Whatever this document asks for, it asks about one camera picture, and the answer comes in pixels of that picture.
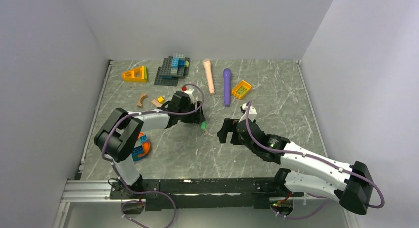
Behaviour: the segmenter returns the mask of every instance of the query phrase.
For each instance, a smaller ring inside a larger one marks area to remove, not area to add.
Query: orange block
[[[146,66],[139,66],[121,73],[124,81],[148,82],[148,73]]]

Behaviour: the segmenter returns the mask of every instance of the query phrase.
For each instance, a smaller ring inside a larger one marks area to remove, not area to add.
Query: blue and orange toy
[[[151,143],[148,140],[147,136],[144,133],[138,135],[138,141],[141,143],[140,146],[134,148],[131,153],[134,161],[139,161],[147,157],[148,153],[151,150]]]

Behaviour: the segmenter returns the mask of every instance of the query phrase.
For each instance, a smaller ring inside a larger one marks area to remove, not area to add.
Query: gray marble surface
[[[164,96],[171,99],[184,83],[195,83],[205,93],[203,105],[207,121],[205,133],[196,125],[178,123],[169,129],[146,132],[151,141],[150,155],[137,162],[136,167],[147,179],[174,178],[228,178],[269,177],[275,175],[279,165],[259,159],[244,146],[220,144],[216,136],[224,118],[240,118],[240,105],[253,99],[257,110],[257,123],[266,132],[289,138],[300,146],[324,155],[303,83],[294,61],[282,60],[212,60],[215,95],[210,95],[202,60],[190,62],[189,75],[179,80],[178,87],[153,85],[157,67],[163,60],[114,61],[99,112],[88,145],[83,180],[102,180],[113,177],[109,162],[100,157],[93,137],[112,110],[121,107],[127,111],[154,109],[152,99]],[[149,82],[124,82],[121,72],[145,65]],[[253,85],[243,100],[232,96],[230,107],[224,106],[224,68],[230,68],[234,87],[246,80]],[[144,108],[136,107],[142,93],[148,94]]]

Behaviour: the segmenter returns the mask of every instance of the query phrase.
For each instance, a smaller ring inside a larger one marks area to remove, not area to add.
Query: beige microphone
[[[207,76],[208,89],[211,95],[215,94],[214,80],[212,79],[211,62],[209,59],[204,60],[205,75]]]

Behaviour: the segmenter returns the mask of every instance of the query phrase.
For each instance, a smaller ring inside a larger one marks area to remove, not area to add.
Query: white wall
[[[106,58],[74,0],[0,0],[0,62],[0,227],[51,227]]]
[[[304,55],[328,154],[366,163],[386,198],[362,228],[419,225],[418,60],[419,0],[334,0]]]
[[[110,59],[302,59],[332,0],[78,0]]]

